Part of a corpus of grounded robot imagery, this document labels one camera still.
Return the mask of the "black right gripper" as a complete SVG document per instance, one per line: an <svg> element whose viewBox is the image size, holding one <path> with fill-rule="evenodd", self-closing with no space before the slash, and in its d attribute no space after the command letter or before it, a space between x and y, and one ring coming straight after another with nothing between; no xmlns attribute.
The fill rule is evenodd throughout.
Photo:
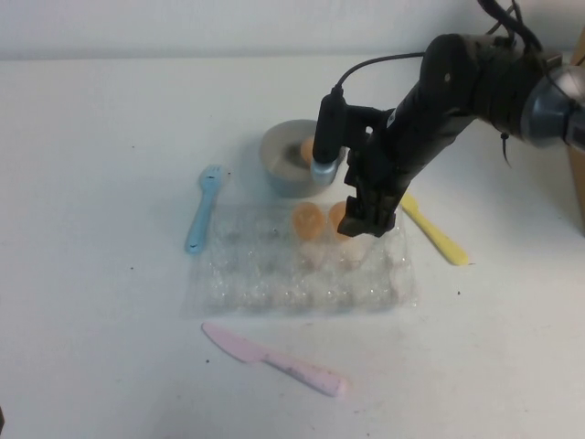
<svg viewBox="0 0 585 439"><path fill-rule="evenodd" d="M396 209L414 177L446 147L446 115L420 109L393 109L350 154L346 183L356 188L340 208L336 231L355 238L380 238L395 227Z"/></svg>

